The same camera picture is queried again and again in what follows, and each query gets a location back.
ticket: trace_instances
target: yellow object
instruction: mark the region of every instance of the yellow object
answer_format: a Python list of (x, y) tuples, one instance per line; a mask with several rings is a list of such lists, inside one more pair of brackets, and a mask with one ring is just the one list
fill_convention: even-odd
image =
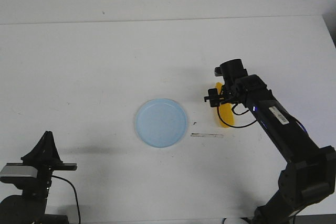
[[(222, 90), (222, 85), (220, 82), (216, 83), (216, 88), (218, 91), (218, 94), (220, 94), (221, 90)], [(219, 114), (221, 115), (221, 118), (223, 119), (224, 122), (226, 122), (227, 124), (230, 125), (235, 125), (235, 119), (233, 117), (233, 113), (231, 110), (231, 104), (230, 103), (226, 103), (226, 104), (222, 104), (219, 106)], [(218, 119), (220, 125), (224, 128), (228, 128), (229, 126), (225, 125), (224, 123), (222, 123), (222, 121), (218, 118), (217, 115), (217, 108), (215, 108), (215, 115), (216, 118)]]

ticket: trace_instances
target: black wire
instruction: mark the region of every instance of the black wire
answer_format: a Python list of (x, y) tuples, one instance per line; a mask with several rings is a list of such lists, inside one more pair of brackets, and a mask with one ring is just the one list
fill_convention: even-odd
[(299, 124), (301, 126), (301, 128), (303, 129), (303, 131), (306, 132), (306, 134), (309, 136), (308, 131), (306, 130), (306, 128), (304, 127), (304, 125), (299, 120), (297, 120), (294, 116), (292, 116), (292, 115), (289, 115), (289, 116), (291, 118), (293, 118), (297, 122), (297, 124)]
[(76, 198), (76, 205), (77, 205), (77, 211), (78, 211), (78, 224), (80, 224), (80, 211), (79, 211), (78, 197), (77, 197), (77, 192), (76, 192), (76, 189), (75, 189), (74, 185), (69, 180), (67, 180), (65, 178), (58, 177), (58, 176), (55, 176), (55, 175), (52, 175), (52, 177), (64, 180), (65, 182), (69, 183), (70, 186), (72, 186), (72, 188), (73, 188), (73, 190), (75, 192), (75, 198)]
[(247, 111), (244, 111), (243, 113), (238, 114), (238, 113), (236, 113), (236, 111), (235, 111), (235, 108), (236, 108), (237, 106), (238, 106), (238, 103), (236, 103), (236, 104), (231, 108), (232, 112), (233, 112), (235, 115), (244, 115), (244, 114), (246, 114), (247, 112), (249, 112), (249, 110), (247, 110)]
[(220, 116), (220, 113), (219, 113), (219, 107), (217, 107), (217, 115), (218, 115), (218, 118), (221, 120), (222, 123), (224, 123), (225, 125), (227, 125), (227, 126), (229, 126), (229, 127), (231, 127), (231, 128), (236, 128), (236, 129), (246, 128), (246, 127), (251, 126), (251, 125), (254, 124), (255, 122), (257, 122), (257, 120), (255, 120), (255, 121), (253, 121), (253, 122), (251, 122), (251, 123), (249, 123), (249, 124), (246, 124), (246, 125), (244, 125), (244, 126), (233, 126), (233, 125), (230, 125), (230, 124), (224, 122), (224, 120), (223, 120), (222, 117)]

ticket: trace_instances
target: black robotic arm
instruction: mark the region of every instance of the black robotic arm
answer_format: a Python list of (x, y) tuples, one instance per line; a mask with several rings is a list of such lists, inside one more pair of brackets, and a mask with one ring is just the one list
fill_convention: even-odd
[(68, 217), (45, 214), (52, 173), (76, 170), (77, 164), (63, 163), (58, 155), (53, 133), (46, 131), (22, 163), (7, 163), (0, 171), (0, 181), (13, 184), (22, 195), (11, 195), (0, 203), (1, 224), (69, 224)]
[(258, 207), (252, 224), (286, 224), (305, 207), (318, 203), (335, 189), (336, 152), (332, 146), (318, 148), (301, 123), (290, 115), (272, 91), (255, 74), (248, 75), (240, 59), (215, 68), (223, 76), (221, 94), (209, 89), (211, 107), (241, 103), (253, 114), (287, 161), (280, 174), (279, 190)]

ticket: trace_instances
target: blue petri dish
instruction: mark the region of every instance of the blue petri dish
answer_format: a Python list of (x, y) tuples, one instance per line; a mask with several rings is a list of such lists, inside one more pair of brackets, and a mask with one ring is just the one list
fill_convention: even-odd
[(163, 148), (178, 142), (187, 129), (183, 108), (170, 99), (154, 99), (145, 103), (135, 117), (135, 130), (142, 141)]

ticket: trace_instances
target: white tabletop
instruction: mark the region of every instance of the white tabletop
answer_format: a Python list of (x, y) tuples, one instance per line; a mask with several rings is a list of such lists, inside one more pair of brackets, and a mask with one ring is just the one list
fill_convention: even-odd
[[(61, 159), (78, 163), (54, 174), (75, 184), (83, 222), (251, 216), (286, 162), (259, 125), (221, 128), (204, 103), (222, 81), (214, 68), (234, 58), (319, 147), (336, 146), (336, 50), (320, 16), (1, 25), (0, 164), (18, 162), (50, 130)], [(188, 116), (171, 147), (150, 147), (134, 130), (137, 110), (154, 98), (177, 101)], [(17, 192), (0, 186), (1, 199)], [(332, 195), (302, 214), (331, 214), (335, 204)], [(53, 181), (47, 212), (75, 222), (68, 185)]]

